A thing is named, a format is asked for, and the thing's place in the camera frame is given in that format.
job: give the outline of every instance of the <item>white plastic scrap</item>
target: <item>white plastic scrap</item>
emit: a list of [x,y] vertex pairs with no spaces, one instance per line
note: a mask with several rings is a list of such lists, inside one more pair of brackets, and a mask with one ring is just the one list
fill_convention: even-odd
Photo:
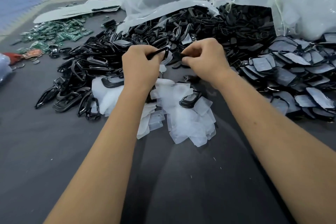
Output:
[[[98,99],[100,113],[109,116],[124,86],[107,89],[102,84],[102,77],[97,77],[92,81],[92,92]],[[117,82],[115,80],[120,79],[111,78],[109,80]],[[199,147],[206,144],[216,134],[214,125],[216,120],[210,109],[212,105],[210,100],[201,97],[192,109],[179,105],[182,98],[194,94],[189,83],[175,83],[172,80],[158,78],[155,87],[156,89],[151,91],[150,96],[152,99],[157,99],[157,102],[145,104],[137,139],[149,134],[150,131],[163,127],[162,121],[165,120],[165,114],[167,114],[169,134],[176,144],[189,137],[194,145]],[[162,107],[162,110],[155,111],[157,106]],[[95,104],[92,105],[91,111],[96,111]]]

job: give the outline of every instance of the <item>red object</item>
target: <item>red object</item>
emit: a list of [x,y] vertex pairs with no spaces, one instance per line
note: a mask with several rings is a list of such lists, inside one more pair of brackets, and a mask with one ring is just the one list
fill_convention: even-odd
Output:
[[12,53],[12,52],[5,52],[3,55],[6,55],[10,58],[10,64],[14,65],[16,62],[20,61],[23,56],[21,54]]

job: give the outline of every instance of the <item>hand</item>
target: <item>hand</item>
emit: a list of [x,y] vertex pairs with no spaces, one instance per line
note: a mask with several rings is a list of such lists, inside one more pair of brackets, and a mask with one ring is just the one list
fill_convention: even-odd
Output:
[[125,87],[148,94],[159,77],[160,63],[164,53],[147,60],[146,55],[157,51],[150,45],[132,45],[123,55]]
[[221,44],[214,38],[196,41],[182,52],[182,59],[203,80],[218,88],[223,75],[232,71]]

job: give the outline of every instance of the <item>table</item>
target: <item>table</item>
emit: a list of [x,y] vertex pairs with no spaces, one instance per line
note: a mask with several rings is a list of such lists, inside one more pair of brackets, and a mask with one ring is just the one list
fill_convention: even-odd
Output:
[[[63,5],[49,5],[41,13]],[[98,34],[105,15],[116,21],[126,16],[122,10],[94,16],[85,27]],[[32,26],[31,20],[16,30],[0,43],[0,51],[28,46],[9,44]],[[78,46],[87,38],[67,41],[64,47]],[[0,85],[2,224],[42,223],[106,121],[78,118],[76,108],[56,113],[52,104],[35,110],[42,92],[59,77],[57,66],[63,62],[47,55],[40,61],[38,65],[25,61],[24,68]],[[178,81],[185,73],[168,69],[165,77]],[[200,148],[190,140],[175,145],[164,121],[163,128],[138,140],[121,223],[293,223],[219,92],[205,82],[199,87],[213,101],[216,136]],[[336,149],[335,124],[308,120],[298,124]]]

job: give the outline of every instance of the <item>person's right hand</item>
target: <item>person's right hand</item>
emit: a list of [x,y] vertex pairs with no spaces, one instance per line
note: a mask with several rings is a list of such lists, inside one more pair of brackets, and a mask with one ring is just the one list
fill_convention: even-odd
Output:
[[196,41],[185,48],[182,54],[188,56],[182,59],[183,63],[215,88],[219,87],[223,76],[232,71],[222,45],[214,38]]

